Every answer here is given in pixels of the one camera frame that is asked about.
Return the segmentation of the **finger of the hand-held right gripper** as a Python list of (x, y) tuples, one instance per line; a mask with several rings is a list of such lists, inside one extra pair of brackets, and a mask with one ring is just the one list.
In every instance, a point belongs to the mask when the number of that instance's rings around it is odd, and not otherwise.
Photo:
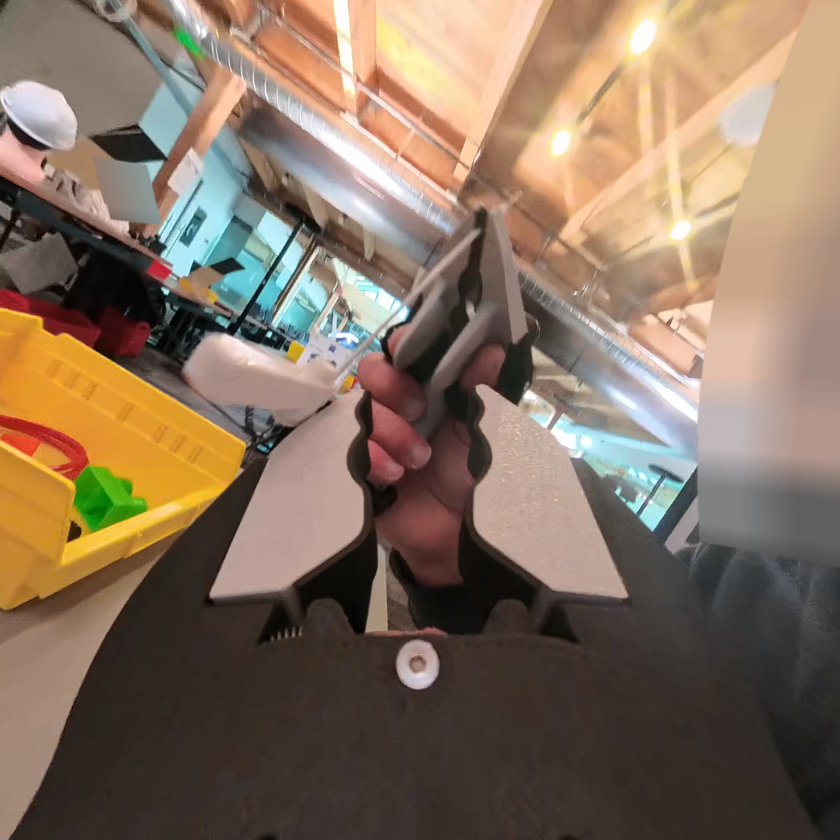
[(501, 210), (490, 211), (486, 221), (486, 308), (494, 342), (517, 344), (528, 335), (518, 266)]
[(468, 266), (475, 245), (481, 245), (488, 212), (472, 213), (448, 238), (428, 273), (420, 280), (419, 298), (410, 320), (403, 325), (392, 351), (392, 363), (407, 371), (430, 351), (448, 329), (450, 316), (459, 303), (459, 279)]

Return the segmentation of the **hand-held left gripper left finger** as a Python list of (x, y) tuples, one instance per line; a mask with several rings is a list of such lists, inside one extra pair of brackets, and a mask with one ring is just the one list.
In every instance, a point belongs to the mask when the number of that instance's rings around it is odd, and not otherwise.
[(342, 395), (271, 452), (209, 592), (215, 603), (294, 593), (368, 603), (377, 572), (370, 396)]

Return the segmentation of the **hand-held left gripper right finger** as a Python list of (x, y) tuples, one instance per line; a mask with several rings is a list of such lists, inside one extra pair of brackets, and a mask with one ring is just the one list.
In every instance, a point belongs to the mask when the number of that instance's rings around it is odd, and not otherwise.
[(626, 602), (627, 588), (552, 433), (488, 385), (471, 396), (469, 535), (539, 589), (574, 601)]

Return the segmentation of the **white cable with plug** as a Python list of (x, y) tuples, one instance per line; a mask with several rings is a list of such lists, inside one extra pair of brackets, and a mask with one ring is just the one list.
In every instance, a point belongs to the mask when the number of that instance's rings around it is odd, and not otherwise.
[(343, 364), (341, 368), (339, 368), (338, 373), (336, 374), (335, 378), (333, 379), (332, 383), (332, 397), (338, 397), (341, 394), (343, 388), (343, 382), (346, 379), (346, 376), (351, 373), (351, 370), (357, 363), (360, 361), (361, 357), (365, 355), (367, 350), (371, 347), (372, 343), (379, 339), (384, 332), (386, 332), (392, 325), (396, 324), (396, 317), (399, 314), (400, 310), (403, 308), (407, 310), (411, 310), (412, 307), (420, 300), (420, 298), (424, 295), (425, 292), (429, 291), (435, 283), (441, 278), (441, 276), (446, 272), (448, 267), (453, 263), (455, 259), (460, 257), (463, 253), (467, 251), (467, 249), (472, 245), (472, 243), (483, 233), (483, 228), (475, 227), (473, 228), (461, 241), (455, 245), (446, 256), (443, 256), (435, 266), (430, 269), (425, 269), (421, 271), (418, 275), (418, 279), (414, 284), (413, 288), (409, 291), (406, 299), (400, 305), (399, 309), (391, 312), (388, 317), (378, 325), (357, 348), (351, 354), (349, 359)]

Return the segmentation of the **yellow plastic bin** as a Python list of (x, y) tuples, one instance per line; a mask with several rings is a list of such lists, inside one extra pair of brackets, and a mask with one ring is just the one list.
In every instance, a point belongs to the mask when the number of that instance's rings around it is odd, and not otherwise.
[(133, 484), (146, 512), (70, 539), (74, 483), (2, 442), (1, 606), (44, 599), (179, 533), (238, 473), (245, 444), (39, 318), (2, 310), (2, 414), (76, 440)]

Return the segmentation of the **person's right forearm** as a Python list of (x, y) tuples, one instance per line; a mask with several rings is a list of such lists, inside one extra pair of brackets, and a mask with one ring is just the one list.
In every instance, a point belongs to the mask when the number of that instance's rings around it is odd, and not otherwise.
[(478, 634), (485, 618), (459, 571), (457, 529), (395, 530), (388, 539), (390, 568), (406, 594), (415, 626), (446, 634)]

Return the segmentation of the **person's right hand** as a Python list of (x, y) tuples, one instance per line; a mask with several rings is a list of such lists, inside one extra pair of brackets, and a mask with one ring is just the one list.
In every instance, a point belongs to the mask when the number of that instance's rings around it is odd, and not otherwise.
[(383, 353), (362, 358), (358, 379), (371, 396), (370, 480), (396, 490), (378, 532), (420, 585), (459, 584), (459, 532), (473, 485), (467, 426), (449, 417), (430, 439), (420, 435), (413, 423), (426, 408), (423, 389)]

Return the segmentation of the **white box with glasses print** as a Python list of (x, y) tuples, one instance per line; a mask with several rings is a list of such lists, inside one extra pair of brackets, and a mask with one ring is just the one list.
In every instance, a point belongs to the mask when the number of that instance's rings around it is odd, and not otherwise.
[(347, 332), (338, 332), (333, 336), (315, 332), (310, 336), (298, 362), (300, 364), (330, 363), (336, 370), (339, 370), (351, 360), (358, 345), (357, 338)]

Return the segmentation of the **black floor lamp pole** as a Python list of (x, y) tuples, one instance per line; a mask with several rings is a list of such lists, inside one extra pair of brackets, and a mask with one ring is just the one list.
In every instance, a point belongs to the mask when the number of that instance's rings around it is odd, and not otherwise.
[(297, 242), (298, 237), (302, 232), (308, 233), (308, 242), (302, 250), (301, 257), (299, 258), (297, 264), (291, 270), (286, 284), (280, 289), (271, 303), (268, 319), (254, 318), (258, 325), (261, 325), (265, 331), (273, 331), (275, 329), (279, 322), (281, 313), (285, 311), (288, 303), (294, 298), (300, 286), (301, 279), (309, 272), (309, 269), (317, 258), (322, 245), (322, 226), (316, 222), (313, 217), (304, 212), (299, 212), (297, 214), (297, 221), (293, 225), (287, 241), (269, 264), (265, 275), (255, 289), (252, 297), (248, 300), (244, 309), (228, 326), (227, 334), (236, 336), (240, 333), (242, 328), (245, 326), (245, 323), (249, 320), (252, 310), (254, 310), (259, 302), (259, 298), (263, 290), (266, 289), (271, 280), (280, 278), (280, 264), (283, 262), (284, 257), (287, 256), (287, 252), (290, 247)]

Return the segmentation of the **green plastic block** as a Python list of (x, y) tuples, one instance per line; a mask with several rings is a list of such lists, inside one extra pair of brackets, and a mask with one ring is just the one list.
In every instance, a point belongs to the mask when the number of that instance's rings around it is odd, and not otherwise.
[(88, 465), (76, 478), (73, 506), (90, 532), (125, 522), (148, 510), (146, 499), (133, 494), (129, 479), (106, 467)]

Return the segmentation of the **red fabric bin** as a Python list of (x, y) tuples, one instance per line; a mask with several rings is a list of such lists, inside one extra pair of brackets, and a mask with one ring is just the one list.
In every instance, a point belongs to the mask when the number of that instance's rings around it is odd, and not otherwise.
[(27, 297), (13, 290), (1, 290), (1, 307), (40, 318), (44, 329), (49, 333), (67, 334), (91, 348), (101, 336), (101, 328), (85, 314), (40, 298)]
[(98, 319), (100, 334), (93, 349), (110, 358), (138, 358), (151, 336), (147, 321), (135, 320), (111, 306)]

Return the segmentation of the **person's dark zip jacket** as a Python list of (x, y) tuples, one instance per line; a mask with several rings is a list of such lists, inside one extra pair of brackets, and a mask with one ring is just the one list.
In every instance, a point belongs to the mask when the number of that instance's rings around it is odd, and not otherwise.
[(675, 553), (770, 720), (797, 794), (839, 838), (839, 570), (710, 543)]

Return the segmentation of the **white paper sign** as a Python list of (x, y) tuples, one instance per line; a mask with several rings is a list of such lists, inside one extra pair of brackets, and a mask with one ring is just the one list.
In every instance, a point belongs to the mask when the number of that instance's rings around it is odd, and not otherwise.
[(167, 186), (178, 196), (189, 193), (203, 174), (203, 157), (189, 148), (170, 175)]

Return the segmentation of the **white ceiling access point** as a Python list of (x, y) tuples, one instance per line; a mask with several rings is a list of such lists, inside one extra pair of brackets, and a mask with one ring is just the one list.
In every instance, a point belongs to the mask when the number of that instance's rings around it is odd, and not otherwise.
[(757, 145), (777, 87), (777, 81), (751, 86), (720, 112), (717, 128), (727, 145), (740, 149)]

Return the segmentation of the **hanging white paper sheet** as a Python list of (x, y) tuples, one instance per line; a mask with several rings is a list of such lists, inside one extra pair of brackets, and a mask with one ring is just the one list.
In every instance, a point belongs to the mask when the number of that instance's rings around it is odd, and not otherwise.
[(1, 254), (1, 289), (30, 296), (51, 287), (66, 290), (79, 267), (66, 240), (58, 233), (5, 250)]

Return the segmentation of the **long wooden workbench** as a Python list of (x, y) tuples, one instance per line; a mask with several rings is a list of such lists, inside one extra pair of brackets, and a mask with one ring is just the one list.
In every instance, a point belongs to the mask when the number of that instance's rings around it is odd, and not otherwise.
[(112, 231), (102, 220), (73, 206), (50, 189), (27, 182), (4, 166), (1, 167), (1, 199), (12, 214), (34, 219), (49, 231), (77, 240), (133, 270), (145, 273), (156, 259), (168, 263), (130, 236)]

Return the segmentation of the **white hard hat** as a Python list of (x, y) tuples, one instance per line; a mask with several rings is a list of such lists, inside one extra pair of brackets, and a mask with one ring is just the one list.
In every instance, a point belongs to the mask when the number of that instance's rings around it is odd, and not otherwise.
[(34, 80), (1, 90), (6, 126), (22, 145), (37, 151), (72, 151), (78, 123), (64, 95)]

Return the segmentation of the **long metal ventilation duct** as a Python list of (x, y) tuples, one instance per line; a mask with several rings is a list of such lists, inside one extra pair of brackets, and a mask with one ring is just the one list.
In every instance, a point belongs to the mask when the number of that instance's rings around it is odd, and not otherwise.
[[(243, 122), (241, 134), (247, 142), (285, 171), (312, 182), (313, 190), (330, 193), (323, 198), (337, 208), (341, 201), (335, 188), (343, 175), (348, 184), (344, 188), (348, 199), (343, 203), (372, 217), (360, 224), (372, 230), (375, 223), (383, 222), (377, 235), (390, 238), (416, 261), (431, 256), (437, 240), (455, 230), (466, 210), (450, 202), (445, 192), (422, 186), (419, 174), (376, 143), (349, 139), (335, 122), (306, 104), (301, 94), (293, 93), (289, 82), (276, 80), (256, 59), (248, 58), (240, 39), (218, 32), (196, 3), (173, 4), (173, 15), (203, 53), (243, 80), (259, 100), (255, 112)], [(563, 322), (602, 356), (612, 358), (607, 368), (623, 368), (653, 406), (643, 407), (642, 396), (609, 385), (609, 390), (623, 394), (619, 403), (638, 416), (647, 412), (667, 417), (671, 423), (697, 425), (699, 394), (684, 375), (657, 360), (613, 319), (578, 302), (571, 291), (562, 290), (523, 259), (518, 258), (518, 263), (526, 294), (551, 312), (556, 322)]]

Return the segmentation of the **wooden post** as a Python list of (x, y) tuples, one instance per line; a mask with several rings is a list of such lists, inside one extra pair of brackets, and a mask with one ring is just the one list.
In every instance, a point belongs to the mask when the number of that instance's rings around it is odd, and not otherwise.
[(221, 67), (212, 71), (202, 96), (154, 178), (152, 186), (161, 222), (180, 197), (171, 184), (175, 170), (190, 152), (203, 161), (244, 94), (245, 82), (240, 77)]

